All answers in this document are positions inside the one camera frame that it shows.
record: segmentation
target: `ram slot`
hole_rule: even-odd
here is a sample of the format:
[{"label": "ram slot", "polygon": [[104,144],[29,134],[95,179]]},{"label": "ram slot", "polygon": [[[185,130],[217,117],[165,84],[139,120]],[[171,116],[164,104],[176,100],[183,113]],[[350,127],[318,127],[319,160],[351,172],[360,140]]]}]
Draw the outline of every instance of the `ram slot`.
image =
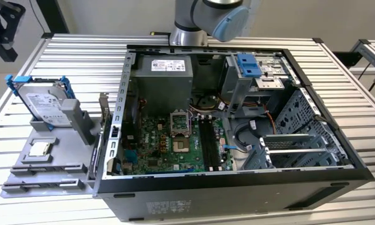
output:
[{"label": "ram slot", "polygon": [[205,170],[217,171],[217,167],[220,166],[217,140],[213,133],[212,120],[209,118],[199,119],[199,132]]}]

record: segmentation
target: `white label sticker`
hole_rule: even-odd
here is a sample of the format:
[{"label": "white label sticker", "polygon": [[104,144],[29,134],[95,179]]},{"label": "white label sticker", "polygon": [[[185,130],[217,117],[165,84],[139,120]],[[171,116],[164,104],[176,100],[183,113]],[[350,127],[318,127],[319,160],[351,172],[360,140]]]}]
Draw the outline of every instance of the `white label sticker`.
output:
[{"label": "white label sticker", "polygon": [[220,103],[219,103],[219,106],[217,106],[219,110],[224,110],[224,107],[225,107],[225,103],[224,103],[224,102],[220,102]]},{"label": "white label sticker", "polygon": [[251,120],[251,121],[249,121],[249,126],[251,126],[251,129],[252,129],[252,130],[256,129],[256,121],[255,121],[255,120]]},{"label": "white label sticker", "polygon": [[147,202],[149,214],[188,212],[192,200]]},{"label": "white label sticker", "polygon": [[44,122],[53,126],[71,126],[68,117],[60,110],[59,99],[53,95],[28,93],[26,98]]},{"label": "white label sticker", "polygon": [[152,60],[151,71],[185,71],[184,60]]}]

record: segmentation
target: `metal rail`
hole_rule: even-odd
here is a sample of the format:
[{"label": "metal rail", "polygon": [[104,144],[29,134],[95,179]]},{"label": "metal rail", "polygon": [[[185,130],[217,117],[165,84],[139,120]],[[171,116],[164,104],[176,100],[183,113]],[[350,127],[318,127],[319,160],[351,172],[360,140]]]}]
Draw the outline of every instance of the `metal rail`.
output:
[{"label": "metal rail", "polygon": [[[80,107],[88,110],[92,117],[99,116],[100,92],[109,93],[109,108],[115,106],[127,44],[167,45],[168,40],[167,36],[54,35],[52,39],[40,41],[18,75],[30,74],[44,78],[65,75],[81,102]],[[343,133],[375,176],[375,99],[334,58],[328,48],[318,45],[312,39],[264,37],[240,37],[228,43],[209,38],[208,45],[290,49]],[[13,96],[9,97],[6,92],[4,100],[0,101],[0,185],[9,175],[9,168],[29,136],[29,119],[30,115],[21,101]],[[63,220],[75,223],[73,220],[83,222],[84,219],[97,224],[119,223],[104,202],[91,199],[89,195],[0,198],[0,224]],[[179,219],[172,220],[172,223],[231,221],[239,224],[240,220],[252,220],[263,225],[375,224],[375,181],[312,211]]]}]

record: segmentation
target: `power supply label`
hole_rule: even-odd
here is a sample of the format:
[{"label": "power supply label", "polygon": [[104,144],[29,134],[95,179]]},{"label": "power supply label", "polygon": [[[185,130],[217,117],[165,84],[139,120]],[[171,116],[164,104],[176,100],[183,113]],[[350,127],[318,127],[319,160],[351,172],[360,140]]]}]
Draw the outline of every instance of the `power supply label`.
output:
[{"label": "power supply label", "polygon": [[151,71],[185,71],[184,60],[152,60]]},{"label": "power supply label", "polygon": [[44,122],[53,126],[71,126],[68,117],[60,110],[59,99],[53,95],[28,93],[26,98]]}]

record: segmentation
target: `motherboard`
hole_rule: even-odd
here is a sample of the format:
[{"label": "motherboard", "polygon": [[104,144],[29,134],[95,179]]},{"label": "motherboard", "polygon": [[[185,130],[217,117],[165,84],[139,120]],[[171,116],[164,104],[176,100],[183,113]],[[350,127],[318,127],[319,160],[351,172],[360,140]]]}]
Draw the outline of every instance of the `motherboard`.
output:
[{"label": "motherboard", "polygon": [[[204,124],[204,120],[199,117],[188,121],[189,135],[172,135],[169,117],[141,119],[139,144],[129,145],[129,149],[125,149],[125,175],[232,170],[231,155],[223,148],[227,138],[220,118],[207,120],[211,131],[200,129],[199,123]],[[177,128],[185,128],[184,118],[175,116],[172,124]]]}]

